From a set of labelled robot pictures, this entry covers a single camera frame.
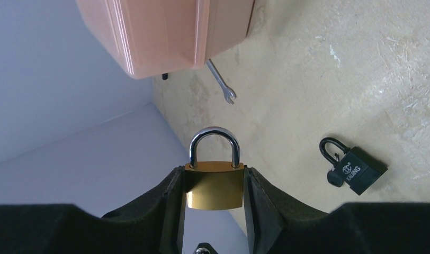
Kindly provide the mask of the brass padlock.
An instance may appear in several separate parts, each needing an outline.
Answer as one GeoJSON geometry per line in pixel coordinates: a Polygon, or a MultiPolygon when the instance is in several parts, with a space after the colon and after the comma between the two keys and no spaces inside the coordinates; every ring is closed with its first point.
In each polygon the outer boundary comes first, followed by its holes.
{"type": "Polygon", "coordinates": [[[229,130],[211,126],[197,132],[190,143],[189,158],[185,165],[186,204],[189,208],[220,211],[242,207],[245,166],[240,162],[239,143],[229,130]],[[198,144],[210,135],[229,141],[231,162],[198,161],[198,144]]]}

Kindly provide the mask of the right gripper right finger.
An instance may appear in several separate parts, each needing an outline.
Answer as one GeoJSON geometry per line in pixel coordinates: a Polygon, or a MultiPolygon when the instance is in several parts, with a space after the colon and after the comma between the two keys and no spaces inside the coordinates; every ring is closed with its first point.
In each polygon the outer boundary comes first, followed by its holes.
{"type": "Polygon", "coordinates": [[[243,201],[250,253],[268,253],[291,224],[311,223],[327,215],[277,188],[250,167],[245,168],[243,201]]]}

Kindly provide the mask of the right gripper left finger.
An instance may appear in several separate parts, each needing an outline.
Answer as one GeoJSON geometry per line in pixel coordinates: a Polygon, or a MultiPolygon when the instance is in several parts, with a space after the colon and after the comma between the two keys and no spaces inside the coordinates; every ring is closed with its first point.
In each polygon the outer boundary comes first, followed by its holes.
{"type": "Polygon", "coordinates": [[[185,220],[184,168],[177,167],[157,186],[106,213],[114,223],[106,243],[115,253],[182,253],[185,220]]]}

